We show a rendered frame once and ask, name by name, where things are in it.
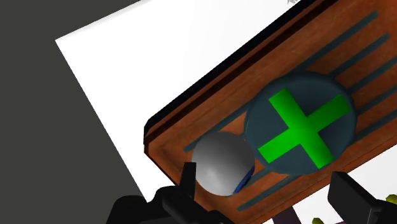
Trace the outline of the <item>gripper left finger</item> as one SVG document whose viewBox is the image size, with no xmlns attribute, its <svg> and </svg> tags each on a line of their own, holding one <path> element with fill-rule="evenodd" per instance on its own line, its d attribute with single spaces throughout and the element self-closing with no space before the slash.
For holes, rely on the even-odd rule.
<svg viewBox="0 0 397 224">
<path fill-rule="evenodd" d="M 152 201 L 126 195 L 115 201 L 106 224 L 231 224 L 217 210 L 207 211 L 194 200 L 196 163 L 184 163 L 178 185 L 159 188 Z"/>
</svg>

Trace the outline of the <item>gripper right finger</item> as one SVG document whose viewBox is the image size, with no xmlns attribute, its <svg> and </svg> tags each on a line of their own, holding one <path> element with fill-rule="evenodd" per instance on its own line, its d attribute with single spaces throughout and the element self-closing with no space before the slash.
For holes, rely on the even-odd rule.
<svg viewBox="0 0 397 224">
<path fill-rule="evenodd" d="M 346 172 L 332 172 L 328 202 L 345 224 L 397 224 L 397 205 L 376 199 Z"/>
</svg>

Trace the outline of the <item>dark purple object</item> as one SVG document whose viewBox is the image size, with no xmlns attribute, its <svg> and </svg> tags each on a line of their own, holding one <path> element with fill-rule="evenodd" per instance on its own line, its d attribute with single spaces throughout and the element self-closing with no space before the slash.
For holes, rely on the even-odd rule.
<svg viewBox="0 0 397 224">
<path fill-rule="evenodd" d="M 272 218 L 274 224 L 302 224 L 293 207 L 289 207 Z"/>
</svg>

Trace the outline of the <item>brown wooden striped tray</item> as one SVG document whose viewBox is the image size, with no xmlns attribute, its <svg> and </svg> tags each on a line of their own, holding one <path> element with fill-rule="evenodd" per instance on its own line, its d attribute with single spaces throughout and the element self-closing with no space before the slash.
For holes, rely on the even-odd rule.
<svg viewBox="0 0 397 224">
<path fill-rule="evenodd" d="M 278 78 L 313 73 L 347 91 L 353 139 L 329 167 L 296 174 L 257 160 L 241 194 L 197 190 L 206 209 L 235 224 L 262 224 L 397 144 L 397 0 L 299 0 L 199 79 L 144 126 L 144 152 L 172 182 L 197 140 L 213 131 L 242 134 L 254 97 Z"/>
</svg>

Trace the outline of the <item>teal disc with green cross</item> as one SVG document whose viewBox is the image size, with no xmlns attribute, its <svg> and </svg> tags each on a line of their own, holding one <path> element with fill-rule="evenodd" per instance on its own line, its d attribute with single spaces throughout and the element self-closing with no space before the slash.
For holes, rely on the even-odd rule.
<svg viewBox="0 0 397 224">
<path fill-rule="evenodd" d="M 282 76 L 253 98 L 244 137 L 257 160 L 279 174 L 312 174 L 354 139 L 357 115 L 347 90 L 323 74 Z"/>
</svg>

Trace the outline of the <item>grey ball with blue mark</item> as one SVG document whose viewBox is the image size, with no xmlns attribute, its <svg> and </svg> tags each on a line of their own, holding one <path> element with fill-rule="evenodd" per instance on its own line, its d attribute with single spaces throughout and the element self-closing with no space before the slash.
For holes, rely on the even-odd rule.
<svg viewBox="0 0 397 224">
<path fill-rule="evenodd" d="M 214 132 L 193 149 L 196 180 L 207 192 L 231 196 L 240 192 L 253 175 L 255 156 L 248 143 L 231 132 Z"/>
</svg>

